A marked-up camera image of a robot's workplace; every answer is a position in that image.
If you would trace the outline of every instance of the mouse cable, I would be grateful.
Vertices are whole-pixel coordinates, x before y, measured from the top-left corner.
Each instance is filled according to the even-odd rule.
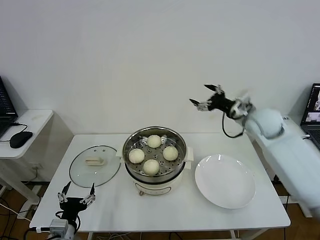
[[[10,126],[24,126],[24,129],[22,129],[21,131],[17,132],[17,134],[23,132],[24,130],[26,130],[28,128],[28,125],[23,124],[23,123],[19,123],[19,122],[12,122],[10,123]],[[10,140],[0,140],[0,142],[10,142]]]

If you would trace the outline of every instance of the computer mouse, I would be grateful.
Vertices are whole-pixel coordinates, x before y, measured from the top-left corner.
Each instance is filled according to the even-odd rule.
[[[18,149],[22,147],[29,138],[33,135],[30,131],[21,131],[13,135],[9,141],[10,147],[13,149]]]

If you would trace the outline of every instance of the white plate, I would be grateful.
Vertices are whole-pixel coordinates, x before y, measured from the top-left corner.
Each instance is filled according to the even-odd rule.
[[[206,199],[226,209],[242,208],[256,194],[251,171],[227,155],[217,154],[202,159],[195,169],[195,181]]]

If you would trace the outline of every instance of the laptop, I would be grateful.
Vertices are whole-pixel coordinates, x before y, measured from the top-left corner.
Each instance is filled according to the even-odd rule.
[[[18,114],[0,77],[0,138],[17,118]]]

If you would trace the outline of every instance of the glass lid rim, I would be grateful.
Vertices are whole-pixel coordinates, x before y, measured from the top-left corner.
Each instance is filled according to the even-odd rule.
[[[96,147],[107,147],[107,148],[110,148],[110,149],[112,149],[112,150],[115,150],[115,153],[117,154],[117,150],[116,150],[115,148],[113,148],[112,146],[107,146],[107,145],[95,145],[95,146],[88,147],[87,149],[85,149],[85,150],[83,150],[82,152],[80,152],[77,156],[75,156],[75,158],[72,160],[72,162],[71,162],[71,164],[70,164],[70,167],[69,167],[69,178],[70,178],[70,180],[71,180],[75,185],[77,185],[78,187],[81,187],[81,188],[91,188],[91,186],[86,187],[86,186],[81,186],[81,185],[75,183],[75,181],[74,181],[73,178],[71,177],[71,167],[72,167],[72,164],[73,164],[74,161],[77,159],[77,157],[79,157],[82,153],[84,153],[85,151],[87,151],[87,150],[89,150],[89,149],[96,148]],[[101,184],[99,184],[99,185],[94,185],[94,186],[95,186],[95,187],[98,187],[98,186],[101,186],[101,185],[109,182],[109,181],[117,174],[117,172],[119,171],[120,165],[121,165],[121,163],[119,164],[119,167],[118,167],[117,170],[115,171],[114,175],[113,175],[108,181],[106,181],[106,182],[104,182],[104,183],[101,183]]]

